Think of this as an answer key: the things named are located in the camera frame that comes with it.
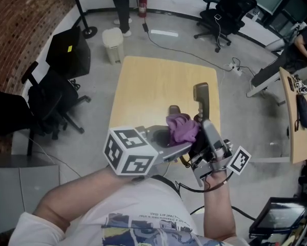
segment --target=wrist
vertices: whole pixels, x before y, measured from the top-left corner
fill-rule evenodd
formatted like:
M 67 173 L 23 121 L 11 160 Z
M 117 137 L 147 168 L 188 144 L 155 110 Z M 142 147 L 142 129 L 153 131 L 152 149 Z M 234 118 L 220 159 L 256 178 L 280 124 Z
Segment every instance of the wrist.
M 204 188 L 213 188 L 227 178 L 226 170 L 214 172 L 204 180 Z
M 130 183 L 134 178 L 134 176 L 117 175 L 110 166 L 107 166 L 102 171 L 104 171 L 110 178 L 114 179 L 115 181 L 121 182 L 121 183 L 124 183 L 124 184 Z

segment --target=person's arm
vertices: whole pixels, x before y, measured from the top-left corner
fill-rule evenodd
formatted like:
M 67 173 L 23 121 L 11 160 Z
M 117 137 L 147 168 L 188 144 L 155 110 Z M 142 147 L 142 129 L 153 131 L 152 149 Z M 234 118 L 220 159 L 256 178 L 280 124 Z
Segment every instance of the person's arm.
M 302 35 L 296 37 L 294 44 L 299 49 L 301 54 L 303 54 L 307 58 L 307 49 L 304 46 L 306 43 Z
M 212 188 L 223 182 L 226 177 L 226 171 L 222 171 L 209 176 L 206 181 Z M 207 189 L 209 186 L 205 183 L 204 188 Z M 204 194 L 203 221 L 204 236 L 206 238 L 221 241 L 236 236 L 228 183 L 215 191 Z
M 49 191 L 33 214 L 65 232 L 72 220 L 131 180 L 131 177 L 118 177 L 110 167 L 105 168 Z

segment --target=trash bin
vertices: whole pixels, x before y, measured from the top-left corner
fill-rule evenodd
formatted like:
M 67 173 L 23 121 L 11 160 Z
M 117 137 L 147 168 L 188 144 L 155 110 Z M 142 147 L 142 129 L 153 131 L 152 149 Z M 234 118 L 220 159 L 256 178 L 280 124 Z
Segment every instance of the trash bin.
M 103 44 L 107 49 L 107 54 L 112 65 L 122 63 L 124 59 L 124 37 L 119 28 L 104 30 L 102 33 Z

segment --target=wooden desk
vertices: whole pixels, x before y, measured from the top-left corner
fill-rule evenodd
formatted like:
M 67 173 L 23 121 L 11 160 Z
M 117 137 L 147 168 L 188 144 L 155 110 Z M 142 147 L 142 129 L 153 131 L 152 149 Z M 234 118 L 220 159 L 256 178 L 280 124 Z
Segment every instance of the wooden desk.
M 288 107 L 289 137 L 291 146 L 290 157 L 252 159 L 251 162 L 302 162 L 307 159 L 307 129 L 299 124 L 299 130 L 295 132 L 295 121 L 297 120 L 297 91 L 296 89 L 294 89 L 295 91 L 290 89 L 288 77 L 291 79 L 293 85 L 294 80 L 290 73 L 283 68 L 280 68 L 280 71 L 275 75 L 278 75 L 279 78 L 281 78 L 285 92 L 285 102 Z
M 192 118 L 198 113 L 193 86 L 209 85 L 210 120 L 220 132 L 216 70 L 171 60 L 127 56 L 122 64 L 109 127 L 166 125 L 170 105 Z

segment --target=power strip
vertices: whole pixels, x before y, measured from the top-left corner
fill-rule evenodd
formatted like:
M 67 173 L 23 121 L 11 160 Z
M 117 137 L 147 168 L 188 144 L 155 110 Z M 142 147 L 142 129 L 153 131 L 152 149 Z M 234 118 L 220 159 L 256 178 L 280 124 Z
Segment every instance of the power strip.
M 228 67 L 230 68 L 230 71 L 233 70 L 238 76 L 242 75 L 242 69 L 240 69 L 235 63 L 229 63 Z

